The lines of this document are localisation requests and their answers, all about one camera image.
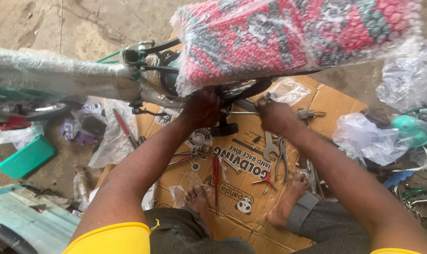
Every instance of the teal plastic part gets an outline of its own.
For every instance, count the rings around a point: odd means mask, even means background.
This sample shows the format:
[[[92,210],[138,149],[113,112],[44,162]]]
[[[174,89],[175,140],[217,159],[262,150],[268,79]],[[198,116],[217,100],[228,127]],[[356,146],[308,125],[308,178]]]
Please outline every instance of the teal plastic part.
[[[46,163],[57,150],[40,135],[8,159],[0,162],[0,171],[11,178],[22,178]]]
[[[420,128],[418,121],[417,118],[402,115],[395,118],[392,122],[392,127],[400,131],[401,138],[413,138],[411,147],[427,145],[427,133]]]

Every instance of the bubble wrap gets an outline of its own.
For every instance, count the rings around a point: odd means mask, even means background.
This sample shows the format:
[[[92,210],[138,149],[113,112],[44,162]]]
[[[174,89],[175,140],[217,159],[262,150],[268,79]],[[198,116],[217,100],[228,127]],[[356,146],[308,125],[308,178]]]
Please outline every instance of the bubble wrap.
[[[419,0],[219,0],[177,9],[177,92],[414,52]]]

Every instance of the foot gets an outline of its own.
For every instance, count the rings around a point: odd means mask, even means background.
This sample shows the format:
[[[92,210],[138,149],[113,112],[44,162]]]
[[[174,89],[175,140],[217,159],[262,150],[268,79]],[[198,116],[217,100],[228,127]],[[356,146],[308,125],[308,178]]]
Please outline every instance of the foot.
[[[195,185],[184,195],[184,206],[188,206],[195,212],[198,212],[213,240],[213,228],[209,218],[209,208],[204,188],[201,185]]]
[[[287,218],[292,212],[298,199],[304,196],[304,191],[309,191],[309,183],[303,172],[297,171],[290,186],[282,194],[278,203],[268,213],[268,221],[278,228],[286,228]]]

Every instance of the wrench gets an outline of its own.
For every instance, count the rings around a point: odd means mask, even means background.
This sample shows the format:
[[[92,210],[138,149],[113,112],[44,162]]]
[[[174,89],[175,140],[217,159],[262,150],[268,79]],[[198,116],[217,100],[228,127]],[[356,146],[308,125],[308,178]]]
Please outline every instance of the wrench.
[[[221,159],[224,160],[225,162],[227,162],[229,165],[231,165],[231,167],[237,171],[237,174],[240,174],[242,171],[244,171],[243,169],[237,167],[234,163],[232,163],[230,160],[228,160],[226,158],[226,155],[221,155]]]
[[[271,132],[265,131],[265,149],[263,149],[263,158],[270,160],[270,153],[274,152],[279,156],[279,149],[273,144]]]

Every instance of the dirt ground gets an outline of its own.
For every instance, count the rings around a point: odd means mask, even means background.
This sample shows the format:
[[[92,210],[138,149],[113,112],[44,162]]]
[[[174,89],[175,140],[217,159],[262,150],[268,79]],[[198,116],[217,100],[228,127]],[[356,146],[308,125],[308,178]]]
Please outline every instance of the dirt ground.
[[[197,0],[3,0],[0,1],[0,47],[49,50],[69,58],[94,61],[123,46],[154,39],[166,41],[169,24],[178,6]],[[421,18],[427,38],[427,0]],[[393,110],[378,100],[375,88],[381,83],[382,61],[331,68],[311,75],[368,105]],[[60,135],[63,119],[48,124],[46,138],[58,155],[42,166],[27,181],[72,196],[74,167],[86,166],[94,145],[68,143]],[[11,144],[0,145],[1,156],[15,152]],[[100,169],[88,169],[94,185]],[[15,180],[0,173],[0,185]]]

